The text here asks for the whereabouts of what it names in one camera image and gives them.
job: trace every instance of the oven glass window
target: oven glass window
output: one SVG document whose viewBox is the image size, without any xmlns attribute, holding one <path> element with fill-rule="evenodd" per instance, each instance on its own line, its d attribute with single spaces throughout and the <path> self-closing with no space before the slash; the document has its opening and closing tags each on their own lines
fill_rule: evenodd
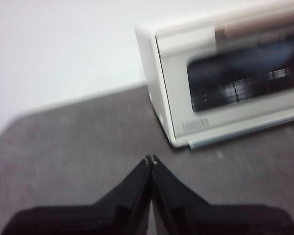
<svg viewBox="0 0 294 235">
<path fill-rule="evenodd" d="M 187 73 L 194 111 L 294 88 L 294 36 L 192 61 Z"/>
</svg>

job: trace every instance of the table surface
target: table surface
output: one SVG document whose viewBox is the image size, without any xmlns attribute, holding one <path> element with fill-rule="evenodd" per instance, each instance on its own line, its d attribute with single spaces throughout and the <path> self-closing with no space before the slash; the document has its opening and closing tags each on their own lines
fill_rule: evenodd
<svg viewBox="0 0 294 235">
<path fill-rule="evenodd" d="M 174 149 L 143 86 L 27 116 L 0 136 L 0 232 L 19 210 L 95 202 L 148 154 L 212 204 L 267 204 L 294 218 L 294 122 Z"/>
</svg>

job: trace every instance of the oven door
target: oven door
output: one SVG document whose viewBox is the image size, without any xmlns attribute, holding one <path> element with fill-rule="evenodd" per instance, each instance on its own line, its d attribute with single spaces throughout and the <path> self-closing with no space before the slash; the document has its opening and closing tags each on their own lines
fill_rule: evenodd
<svg viewBox="0 0 294 235">
<path fill-rule="evenodd" d="M 294 28 L 222 43 L 216 28 L 156 37 L 177 139 L 294 109 Z"/>
</svg>

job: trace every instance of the white toaster oven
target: white toaster oven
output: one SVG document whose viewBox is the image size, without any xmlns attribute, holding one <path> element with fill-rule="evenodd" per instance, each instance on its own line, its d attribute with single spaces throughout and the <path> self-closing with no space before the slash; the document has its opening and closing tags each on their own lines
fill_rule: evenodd
<svg viewBox="0 0 294 235">
<path fill-rule="evenodd" d="M 294 2 L 138 26 L 136 36 L 173 146 L 294 120 Z"/>
</svg>

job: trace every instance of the black plastic piece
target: black plastic piece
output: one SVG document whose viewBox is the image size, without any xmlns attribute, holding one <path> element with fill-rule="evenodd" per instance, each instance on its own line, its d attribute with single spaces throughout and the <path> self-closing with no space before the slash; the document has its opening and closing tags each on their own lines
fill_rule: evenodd
<svg viewBox="0 0 294 235">
<path fill-rule="evenodd" d="M 142 160 L 94 205 L 37 207 L 15 214 L 2 235 L 145 235 L 151 164 Z"/>
<path fill-rule="evenodd" d="M 3 235 L 145 235 L 150 201 L 159 235 L 294 235 L 283 210 L 212 206 L 147 156 L 94 205 L 38 207 L 14 215 Z"/>
<path fill-rule="evenodd" d="M 294 235 L 294 222 L 284 210 L 264 205 L 210 205 L 156 157 L 155 162 L 152 203 L 158 234 Z"/>
</svg>

